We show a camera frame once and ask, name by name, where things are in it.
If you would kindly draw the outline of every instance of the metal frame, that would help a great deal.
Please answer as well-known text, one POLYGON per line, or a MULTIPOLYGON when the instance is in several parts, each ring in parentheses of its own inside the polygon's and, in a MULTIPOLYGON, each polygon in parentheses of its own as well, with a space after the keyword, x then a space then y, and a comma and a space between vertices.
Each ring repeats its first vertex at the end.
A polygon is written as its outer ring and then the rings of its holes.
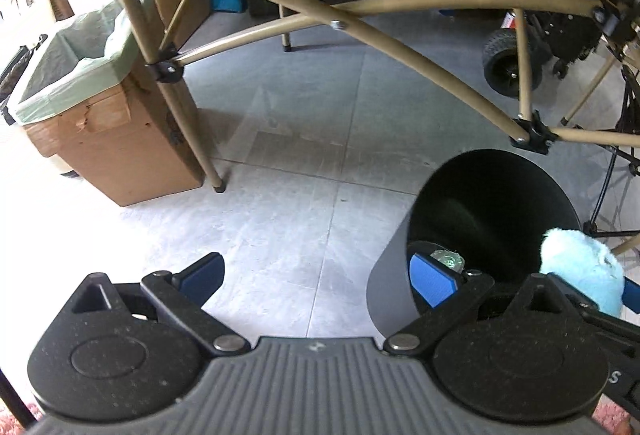
MULTIPOLYGON (((325 24, 341 30, 357 40, 374 47, 399 62, 414 69, 424 77, 439 84, 447 92, 455 95, 468 104, 494 126, 509 135, 517 144, 527 145, 531 140, 530 131, 521 126, 522 122, 532 122, 533 108, 531 102, 531 75, 529 47, 527 43, 526 22, 524 11, 542 10, 592 16, 594 9, 608 3, 607 0, 360 0, 337 6, 331 6, 318 0, 269 0, 279 7, 280 18, 247 30, 226 36, 210 44, 178 54, 169 58, 173 65, 182 68, 199 59, 212 56, 224 50, 229 50, 244 44, 280 34, 285 50, 290 50, 289 34, 295 30, 310 26, 325 24), (289 8, 299 14, 285 16, 284 8, 289 8), (520 123, 515 122, 509 115, 497 108, 469 85, 458 79, 444 68, 431 62, 416 50, 402 44, 388 34, 364 23, 360 17, 385 12, 423 10, 427 8, 456 9, 456 8, 501 8, 513 9, 516 15, 516 34, 518 43, 519 85, 520 85, 520 123)), ((134 36, 138 41, 146 63, 154 65, 162 57, 162 51, 171 43, 175 30, 184 14, 188 0, 182 0, 176 10, 171 23, 164 31, 164 35, 157 40, 152 29, 149 28, 139 0, 122 0, 123 6, 129 14, 134 36)), ((640 63, 634 58, 625 56, 623 61, 630 64, 640 63)), ((609 68, 616 62, 615 58, 607 63, 589 85, 587 94, 565 116, 569 121, 582 107, 589 95, 602 81, 609 68)), ((158 82, 162 95, 174 112, 176 121, 191 145, 198 161, 217 190, 224 189, 223 181, 213 169, 206 152, 202 147, 196 132, 191 129, 184 112, 175 97, 175 87, 170 82, 158 82)), ((583 129, 550 128, 556 134, 556 140, 567 142, 593 143, 610 146, 629 146, 640 148, 640 136, 615 131, 588 131, 583 129)))

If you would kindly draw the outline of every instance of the floor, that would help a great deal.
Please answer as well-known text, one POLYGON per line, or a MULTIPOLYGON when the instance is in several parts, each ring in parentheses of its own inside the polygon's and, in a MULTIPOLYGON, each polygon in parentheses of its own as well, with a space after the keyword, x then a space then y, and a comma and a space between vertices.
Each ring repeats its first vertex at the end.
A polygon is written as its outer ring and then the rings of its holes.
MULTIPOLYGON (((517 114, 517 103, 482 78, 481 44, 495 18, 420 12, 367 21, 517 114)), ((251 23, 215 14, 186 48, 251 23)), ((223 195, 204 186, 119 208, 87 182, 60 177, 23 136, 0 127, 0 328, 12 340, 0 344, 0 366, 21 393, 31 347, 87 273, 138 281, 210 251, 223 254, 227 271, 204 308, 252 343, 260 335, 380 341, 366 309, 367 277, 420 187, 460 152, 511 147, 447 92, 344 33, 312 28, 292 43, 290 54, 272 38, 186 69, 210 156, 229 180, 223 195)), ((546 123, 559 121, 603 61, 592 54, 562 82, 548 65, 533 98, 546 123)), ((612 71, 576 121, 612 126, 621 84, 612 71)), ((556 144, 548 156, 519 153, 588 218, 606 151, 556 144)), ((639 227, 639 192, 620 162, 600 225, 639 227)), ((623 261, 640 280, 638 253, 623 261)))

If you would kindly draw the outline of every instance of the fluffy blue object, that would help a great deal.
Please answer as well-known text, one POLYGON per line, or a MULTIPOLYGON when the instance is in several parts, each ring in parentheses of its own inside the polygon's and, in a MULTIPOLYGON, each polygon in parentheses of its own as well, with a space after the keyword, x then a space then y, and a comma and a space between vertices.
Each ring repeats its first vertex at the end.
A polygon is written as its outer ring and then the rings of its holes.
POLYGON ((540 247, 540 259, 540 272, 559 275, 602 312, 620 317, 625 274, 609 247, 580 231, 551 229, 540 247))

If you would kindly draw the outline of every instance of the gray ribbed panel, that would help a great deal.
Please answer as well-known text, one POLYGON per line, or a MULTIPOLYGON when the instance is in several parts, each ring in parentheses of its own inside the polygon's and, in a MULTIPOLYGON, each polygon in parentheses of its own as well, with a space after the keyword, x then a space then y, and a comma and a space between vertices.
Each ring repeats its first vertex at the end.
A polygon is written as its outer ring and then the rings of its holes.
MULTIPOLYGON (((587 418, 536 435, 595 435, 587 418)), ((453 404, 413 359, 382 354, 371 339, 262 338, 213 361, 198 386, 158 414, 87 426, 45 417, 31 435, 495 435, 532 434, 453 404)))

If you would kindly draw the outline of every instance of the black cylindrical bin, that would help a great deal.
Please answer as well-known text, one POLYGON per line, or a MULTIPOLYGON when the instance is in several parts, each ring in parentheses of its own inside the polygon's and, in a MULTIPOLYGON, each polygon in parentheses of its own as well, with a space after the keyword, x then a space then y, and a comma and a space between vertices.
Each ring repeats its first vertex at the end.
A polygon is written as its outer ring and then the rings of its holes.
POLYGON ((540 167, 502 150, 463 153, 423 186, 369 276, 367 306, 385 336, 417 317, 407 269, 407 246, 438 244, 459 253, 466 269, 498 284, 520 284, 540 268, 549 229, 580 229, 569 198, 540 167))

